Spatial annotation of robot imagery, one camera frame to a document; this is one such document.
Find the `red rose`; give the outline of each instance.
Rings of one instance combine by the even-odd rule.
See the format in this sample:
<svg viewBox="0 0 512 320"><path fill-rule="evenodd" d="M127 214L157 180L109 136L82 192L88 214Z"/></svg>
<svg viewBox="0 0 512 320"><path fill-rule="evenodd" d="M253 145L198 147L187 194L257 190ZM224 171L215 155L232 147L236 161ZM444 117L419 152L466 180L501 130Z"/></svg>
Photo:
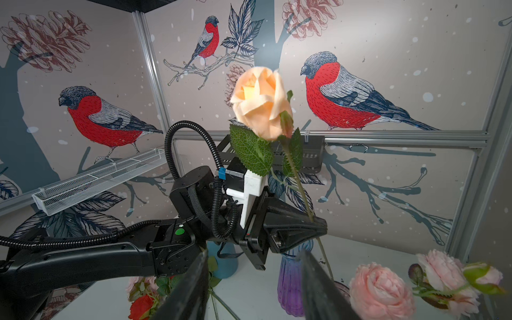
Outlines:
<svg viewBox="0 0 512 320"><path fill-rule="evenodd" d="M146 317L144 319L141 319L140 317L142 317L148 310L151 309L153 306L153 301L154 299L147 294L135 300L130 307L130 315L128 318L132 320L149 319L150 317Z"/></svg>

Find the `bird illustration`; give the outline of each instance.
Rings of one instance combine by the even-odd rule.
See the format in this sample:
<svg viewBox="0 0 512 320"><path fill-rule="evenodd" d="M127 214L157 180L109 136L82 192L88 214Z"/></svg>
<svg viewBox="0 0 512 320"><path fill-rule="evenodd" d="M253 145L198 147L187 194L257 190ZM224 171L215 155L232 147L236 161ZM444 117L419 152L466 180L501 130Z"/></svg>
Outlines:
<svg viewBox="0 0 512 320"><path fill-rule="evenodd" d="M192 61L199 57L207 58L212 56L219 45L219 28L217 24L219 20L214 15L206 18L203 33L197 40L197 46L192 54L192 59L186 64L185 69L192 63Z"/></svg>
<svg viewBox="0 0 512 320"><path fill-rule="evenodd" d="M137 153L135 141L150 133L163 133L155 126L145 123L129 111L112 105L87 87L68 87L60 93L59 105L68 107L76 128L84 137L110 148L105 157L110 159L112 151L119 146L132 144Z"/></svg>
<svg viewBox="0 0 512 320"><path fill-rule="evenodd" d="M411 118L409 113L386 100L371 83L347 71L328 51L318 52L304 62L309 108L329 125L329 130L368 124L403 122L423 130L438 130Z"/></svg>

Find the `red bird breast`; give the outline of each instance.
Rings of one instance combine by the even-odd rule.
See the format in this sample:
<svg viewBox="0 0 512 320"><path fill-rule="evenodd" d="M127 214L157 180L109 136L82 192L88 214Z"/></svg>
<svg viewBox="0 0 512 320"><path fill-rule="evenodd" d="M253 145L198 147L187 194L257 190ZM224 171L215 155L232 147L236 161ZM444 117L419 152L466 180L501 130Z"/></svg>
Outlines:
<svg viewBox="0 0 512 320"><path fill-rule="evenodd" d="M134 143L142 134L142 131L112 130L95 124L88 116L100 110L101 98L98 96L84 97L76 110L68 108L78 131L91 141L112 148Z"/></svg>
<svg viewBox="0 0 512 320"><path fill-rule="evenodd" d="M219 45L219 28L214 27L213 24L207 24L204 28L206 32L214 34L211 43L199 54L200 57L207 58L215 53Z"/></svg>
<svg viewBox="0 0 512 320"><path fill-rule="evenodd" d="M339 63L326 63L320 67L313 79L306 77L306 96L309 108L326 122L329 127L361 129L368 123L380 118L371 112L356 111L344 108L327 99L320 87L333 83L339 74Z"/></svg>

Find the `purple glass vase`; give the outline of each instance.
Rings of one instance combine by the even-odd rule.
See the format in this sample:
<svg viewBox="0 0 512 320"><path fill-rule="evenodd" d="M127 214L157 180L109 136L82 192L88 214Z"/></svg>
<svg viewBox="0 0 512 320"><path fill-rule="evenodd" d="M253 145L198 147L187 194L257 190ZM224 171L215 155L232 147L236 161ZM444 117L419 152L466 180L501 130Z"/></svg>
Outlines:
<svg viewBox="0 0 512 320"><path fill-rule="evenodd" d="M297 259L297 256L302 250L311 251L312 249L313 240L309 240L282 254L281 258L278 300L286 313L296 317L304 316L304 307L302 305L302 262Z"/></svg>

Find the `wire mesh basket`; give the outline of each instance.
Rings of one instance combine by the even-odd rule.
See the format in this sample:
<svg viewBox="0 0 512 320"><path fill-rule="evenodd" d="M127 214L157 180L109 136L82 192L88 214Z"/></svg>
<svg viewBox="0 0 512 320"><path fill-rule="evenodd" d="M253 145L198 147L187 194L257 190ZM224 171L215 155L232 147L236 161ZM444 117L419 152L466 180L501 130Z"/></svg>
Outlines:
<svg viewBox="0 0 512 320"><path fill-rule="evenodd" d="M166 162L163 149L152 149L72 178L33 194L37 207L51 216Z"/></svg>

